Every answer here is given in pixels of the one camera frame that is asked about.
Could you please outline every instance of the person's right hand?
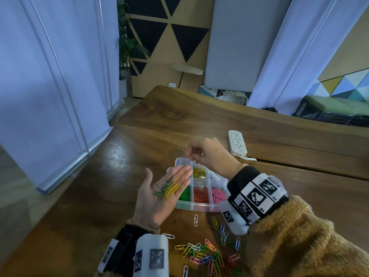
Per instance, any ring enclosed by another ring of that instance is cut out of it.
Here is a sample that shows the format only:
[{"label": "person's right hand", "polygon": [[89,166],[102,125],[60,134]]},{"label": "person's right hand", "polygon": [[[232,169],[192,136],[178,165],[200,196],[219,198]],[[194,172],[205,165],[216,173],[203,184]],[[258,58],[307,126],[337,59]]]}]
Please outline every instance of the person's right hand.
[{"label": "person's right hand", "polygon": [[228,180],[243,168],[243,165],[216,138],[194,140],[184,154],[190,160],[196,160]]}]

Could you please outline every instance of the white triangle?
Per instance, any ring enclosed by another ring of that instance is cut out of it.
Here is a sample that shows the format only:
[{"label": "white triangle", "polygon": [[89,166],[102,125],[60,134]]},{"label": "white triangle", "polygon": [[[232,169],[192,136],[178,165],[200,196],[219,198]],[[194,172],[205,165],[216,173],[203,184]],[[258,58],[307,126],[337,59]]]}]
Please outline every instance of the white triangle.
[{"label": "white triangle", "polygon": [[369,86],[358,88],[357,91],[364,97],[366,101],[369,101]]},{"label": "white triangle", "polygon": [[369,69],[361,70],[359,72],[345,75],[345,78],[347,78],[355,87],[357,87],[368,74],[368,72]]},{"label": "white triangle", "polygon": [[329,97],[328,91],[324,88],[323,84],[320,84],[314,93],[315,96]]}]

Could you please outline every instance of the clear plastic container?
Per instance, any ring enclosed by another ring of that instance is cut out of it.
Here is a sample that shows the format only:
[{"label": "clear plastic container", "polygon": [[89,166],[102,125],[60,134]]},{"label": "clear plastic container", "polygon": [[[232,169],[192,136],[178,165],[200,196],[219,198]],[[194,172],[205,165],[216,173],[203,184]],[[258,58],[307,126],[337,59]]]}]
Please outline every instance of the clear plastic container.
[{"label": "clear plastic container", "polygon": [[[218,204],[213,202],[212,189],[220,188],[225,193],[225,198],[228,198],[231,194],[227,189],[228,180],[222,176],[219,177],[219,180],[210,179],[209,169],[203,165],[196,164],[195,161],[191,161],[188,158],[179,157],[176,159],[175,166],[178,165],[190,165],[191,169],[201,168],[205,170],[206,178],[205,179],[194,179],[191,175],[190,182],[190,191],[191,191],[191,199],[190,201],[182,201],[178,200],[176,205],[177,209],[183,210],[192,210],[192,211],[200,211],[200,212],[220,212]],[[208,200],[209,203],[199,203],[194,202],[194,189],[199,189],[203,191],[204,188],[207,188],[208,192]]]}]

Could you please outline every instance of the white extension cord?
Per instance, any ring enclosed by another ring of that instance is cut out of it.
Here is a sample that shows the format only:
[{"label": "white extension cord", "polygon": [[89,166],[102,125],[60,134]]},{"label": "white extension cord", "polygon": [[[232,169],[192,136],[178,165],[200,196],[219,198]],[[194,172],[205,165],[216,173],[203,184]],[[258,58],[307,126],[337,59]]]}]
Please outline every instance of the white extension cord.
[{"label": "white extension cord", "polygon": [[229,130],[228,144],[229,144],[229,152],[235,157],[239,157],[245,160],[257,161],[256,158],[247,157],[247,149],[241,132]]}]

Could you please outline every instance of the person's left hand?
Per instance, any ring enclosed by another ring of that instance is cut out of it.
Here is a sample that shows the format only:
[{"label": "person's left hand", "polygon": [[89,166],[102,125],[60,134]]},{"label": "person's left hand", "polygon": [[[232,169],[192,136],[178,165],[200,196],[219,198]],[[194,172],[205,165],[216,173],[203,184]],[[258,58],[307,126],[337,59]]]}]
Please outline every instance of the person's left hand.
[{"label": "person's left hand", "polygon": [[[151,187],[152,172],[149,168],[146,168],[146,179],[138,189],[132,221],[139,222],[152,229],[158,229],[172,213],[182,192],[190,184],[191,174],[191,166],[183,167],[179,165],[170,168],[169,172]],[[154,194],[154,191],[163,191],[162,187],[169,181],[179,184],[180,187],[173,194],[169,194],[167,200],[164,200],[164,195],[157,196]]]}]

